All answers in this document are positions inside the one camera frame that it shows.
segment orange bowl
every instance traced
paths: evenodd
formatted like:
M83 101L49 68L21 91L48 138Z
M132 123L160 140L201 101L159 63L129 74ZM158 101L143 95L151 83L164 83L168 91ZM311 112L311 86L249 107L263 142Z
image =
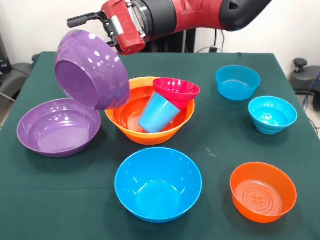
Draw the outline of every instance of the orange bowl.
M195 112L195 101L182 110L161 132L147 133L138 120L149 99L155 92L153 81L157 77L138 77L130 79L130 97L127 103L115 109L105 110L106 116L130 140L142 145L162 144L171 139L186 124Z
M261 224L275 222L297 202L292 180L267 163L249 162L237 167L231 175L230 187L237 210Z

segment white wall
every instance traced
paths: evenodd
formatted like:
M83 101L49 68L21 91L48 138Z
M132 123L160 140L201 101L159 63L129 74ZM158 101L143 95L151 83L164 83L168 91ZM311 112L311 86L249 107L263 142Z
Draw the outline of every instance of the white wall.
M104 0L0 0L0 32L11 62L30 62L34 54L55 51L70 30L67 19L98 11L103 3ZM287 75L296 57L320 65L319 7L319 0L273 0L247 28L225 33L224 51L275 53ZM81 28L107 40L99 21ZM195 50L212 45L213 41L214 30L198 29Z
M273 0L246 28L224 32L224 52L274 53L287 76L294 69L294 58L320 65L319 8L319 0ZM220 48L223 38L218 34ZM195 50L213 45L214 37L214 30L198 29Z

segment cable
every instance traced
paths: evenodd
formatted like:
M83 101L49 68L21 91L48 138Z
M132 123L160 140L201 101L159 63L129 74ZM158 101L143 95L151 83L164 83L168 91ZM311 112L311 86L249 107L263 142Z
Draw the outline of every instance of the cable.
M302 107L303 107L304 111L307 111L307 109L308 109L310 92L314 88L314 86L317 84L317 82L319 81L319 78L320 78L320 72L319 72L318 76L316 77L316 79L313 81L313 83L312 83L311 87L309 88L309 90L305 96L305 99L302 103Z
M26 73L26 72L24 72L24 71L21 71L21 70L15 68L15 67L12 67L12 70L15 70L15 71L20 72L20 73L22 73L22 74L24 74L24 75L30 76L30 74L28 74L28 73Z
M318 133L319 133L318 127L315 125L314 121L312 121L310 118L309 118L309 120L310 120L311 125L312 125L313 128L315 129L316 134L318 135Z
M13 102L13 103L15 103L15 102L16 102L16 100L14 100L13 98L11 98L11 97L9 97L9 96L7 96L7 95L3 94L2 92L0 92L0 96L2 96L2 97L4 97L4 98L6 98L6 99L8 99L8 100L10 100L10 101L11 101L11 102Z
M225 46L225 40L226 40L226 38L225 38L225 34L224 34L224 31L223 30L221 30L221 34L222 34L222 37L223 37L223 40L222 40L222 47L221 47L221 49L222 49L222 53L224 52L224 46Z
M205 49L209 49L209 48L216 48L216 49L220 50L220 52L223 53L223 51L222 51L220 48L216 47L216 46L206 46L206 47L204 47L204 48L201 48L201 49L200 49L199 51L197 51L196 53L198 54L198 53L200 53L201 51L203 51L203 50L205 50Z
M218 38L218 30L214 30L214 44L213 46L215 47L217 45L217 38Z

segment upside-down purple bowl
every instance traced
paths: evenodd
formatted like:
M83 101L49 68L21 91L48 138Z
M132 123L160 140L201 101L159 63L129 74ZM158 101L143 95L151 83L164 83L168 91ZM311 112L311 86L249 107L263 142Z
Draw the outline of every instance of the upside-down purple bowl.
M129 76L119 56L87 31L64 36L55 56L55 75L69 98L96 110L120 107L129 98Z
M20 120L17 136L28 149L52 158L63 158L83 150L98 133L98 111L69 98L42 103Z

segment light blue bowl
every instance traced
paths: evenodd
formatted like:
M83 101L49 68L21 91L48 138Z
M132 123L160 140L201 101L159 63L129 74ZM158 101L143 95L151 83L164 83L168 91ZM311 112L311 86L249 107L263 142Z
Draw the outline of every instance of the light blue bowl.
M114 187L123 206L149 223L167 223L185 214L198 200L202 177L183 153L165 147L129 156L115 175Z
M159 133L180 110L158 93L154 93L141 114L138 124L150 134Z
M218 92L232 101L251 98L261 83L261 78L256 71L238 65L220 68L215 78Z
M248 108L256 128L268 135L283 131L298 118L296 109L289 102L275 96L257 97Z

